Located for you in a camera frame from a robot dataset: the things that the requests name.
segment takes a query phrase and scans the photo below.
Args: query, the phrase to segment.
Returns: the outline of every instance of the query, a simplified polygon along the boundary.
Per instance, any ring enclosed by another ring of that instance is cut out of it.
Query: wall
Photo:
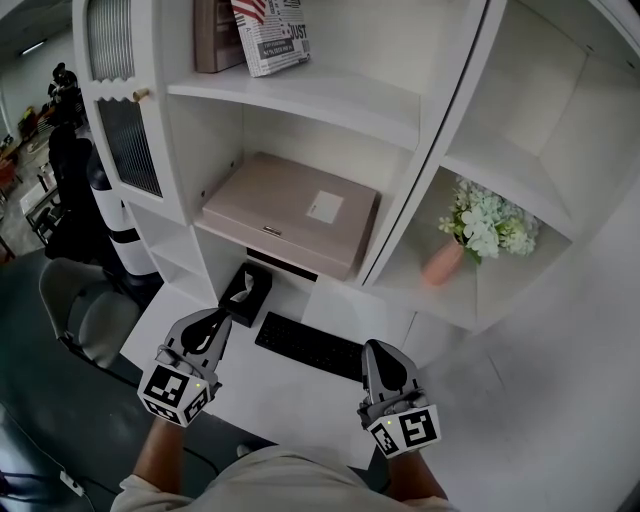
[[[608,512],[640,479],[640,183],[508,319],[424,372],[461,510]]]
[[[76,70],[71,29],[50,38],[43,46],[5,65],[0,71],[0,88],[14,137],[18,122],[29,106],[39,112],[49,101],[47,89],[53,79],[51,73],[59,62]]]

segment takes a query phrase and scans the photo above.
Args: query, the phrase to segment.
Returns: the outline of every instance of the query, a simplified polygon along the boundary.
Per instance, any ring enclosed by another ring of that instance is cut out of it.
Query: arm
[[[403,453],[389,460],[391,485],[387,495],[396,501],[423,498],[447,499],[420,452]]]
[[[156,418],[151,426],[133,474],[162,492],[180,492],[184,429]]]

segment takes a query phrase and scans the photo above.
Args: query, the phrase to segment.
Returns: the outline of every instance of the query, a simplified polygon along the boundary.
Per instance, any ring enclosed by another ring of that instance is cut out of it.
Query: gray chair
[[[138,305],[115,290],[102,268],[66,258],[56,258],[44,268],[40,295],[58,341],[101,369],[113,363],[140,318]],[[79,297],[91,300],[78,332],[72,333],[70,318]]]

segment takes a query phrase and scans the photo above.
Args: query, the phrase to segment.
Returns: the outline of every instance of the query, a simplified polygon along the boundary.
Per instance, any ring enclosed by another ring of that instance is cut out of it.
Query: ceiling light
[[[33,46],[30,46],[29,48],[27,48],[26,50],[24,50],[22,53],[20,53],[20,55],[26,55],[29,52],[32,52],[33,50],[35,50],[36,48],[40,48],[44,43],[46,43],[47,40],[43,39],[42,41],[40,41],[39,43],[34,44]]]

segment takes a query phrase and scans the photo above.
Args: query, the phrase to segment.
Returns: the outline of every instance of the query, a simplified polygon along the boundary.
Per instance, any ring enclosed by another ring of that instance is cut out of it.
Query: cable
[[[60,464],[56,459],[54,459],[51,455],[49,455],[47,452],[45,452],[42,448],[40,448],[40,445],[38,443],[36,443],[33,438],[27,434],[25,432],[25,430],[20,426],[20,423],[18,423],[18,420],[16,420],[13,415],[11,414],[11,412],[9,411],[9,409],[7,408],[6,405],[4,405],[2,402],[0,402],[0,405],[2,405],[2,407],[4,408],[5,413],[7,414],[7,416],[9,416],[9,419],[13,422],[13,424],[18,427],[18,430],[20,430],[20,432],[22,432],[24,434],[24,436],[31,441],[31,443],[33,444],[33,446],[35,446],[38,450],[40,450],[40,452],[42,452],[44,455],[46,455],[48,458],[50,458],[53,462],[55,462],[56,465],[60,466],[62,468],[62,470],[66,473],[67,470],[66,468]]]
[[[40,480],[42,482],[59,482],[58,478],[54,478],[51,476],[34,475],[32,473],[5,473],[4,471],[0,470],[0,478],[7,476],[9,478],[30,478],[32,480]]]
[[[385,492],[387,492],[389,490],[389,487],[391,487],[391,478],[387,479],[387,481],[384,483],[384,485],[382,487],[380,487],[380,490],[378,491],[378,494],[384,494]]]
[[[37,498],[15,498],[14,496],[7,496],[6,494],[0,494],[0,500],[19,501],[21,503],[38,503],[40,505],[52,504],[52,502],[48,500],[39,500]]]
[[[9,417],[9,419],[13,422],[13,424],[18,427],[18,430],[20,430],[20,432],[22,432],[22,434],[29,440],[31,441],[31,443],[33,444],[33,446],[35,446],[41,453],[43,453],[44,455],[46,455],[49,459],[51,459],[57,466],[61,467],[62,470],[66,473],[67,469],[60,464],[56,459],[54,459],[51,455],[49,455],[49,453],[47,453],[46,451],[44,451],[40,445],[38,443],[36,443],[33,438],[27,434],[27,432],[20,426],[20,423],[18,423],[18,420],[15,419],[15,417],[11,414],[11,412],[9,411],[9,409],[7,408],[7,406],[0,402],[0,405],[2,405],[6,415]],[[3,473],[3,475],[5,476],[9,476],[9,477],[17,477],[17,478],[33,478],[35,480],[49,480],[47,477],[39,477],[38,475],[31,475],[29,473]],[[108,487],[102,485],[100,482],[97,482],[95,480],[93,480],[92,478],[88,478],[88,477],[84,477],[84,480],[86,480],[87,482],[91,482],[95,485],[98,485],[99,487],[102,487],[104,490],[110,492],[111,494],[116,494],[114,493],[111,489],[109,489]],[[89,502],[89,505],[91,506],[91,510],[93,512],[96,512],[95,507],[93,506],[93,502],[91,501],[91,498],[89,497],[89,495],[86,493],[83,494],[83,497],[87,498],[87,501]],[[43,500],[38,500],[38,499],[29,499],[29,498],[14,498],[12,496],[7,496],[5,494],[0,494],[0,498],[3,499],[7,499],[7,500],[12,500],[12,501],[20,501],[22,503],[40,503],[40,504],[47,504],[50,503],[48,501],[43,501]]]
[[[202,462],[205,462],[206,464],[209,464],[209,466],[211,466],[213,468],[213,470],[216,472],[216,477],[220,475],[220,471],[218,470],[218,467],[213,462],[211,462],[209,459],[205,459],[202,455],[200,455],[199,453],[194,452],[192,449],[187,448],[186,446],[183,448],[183,450],[185,452],[187,452],[187,453],[190,453],[194,457],[197,457]]]
[[[106,491],[109,494],[112,494],[114,496],[117,496],[118,494],[120,494],[120,493],[118,493],[118,492],[116,492],[116,491],[114,491],[112,489],[109,489],[106,485],[102,485],[100,482],[94,480],[93,478],[89,478],[88,476],[81,476],[80,478],[78,478],[78,482],[79,483],[87,482],[87,483],[90,483],[90,484],[93,484],[93,485],[97,485],[102,490],[104,490],[104,491]]]
[[[93,510],[93,512],[96,512],[96,508],[93,506],[93,501],[91,501],[91,498],[89,498],[89,495],[85,492],[83,496],[87,498],[87,501],[89,502],[89,506],[91,507],[91,510]]]

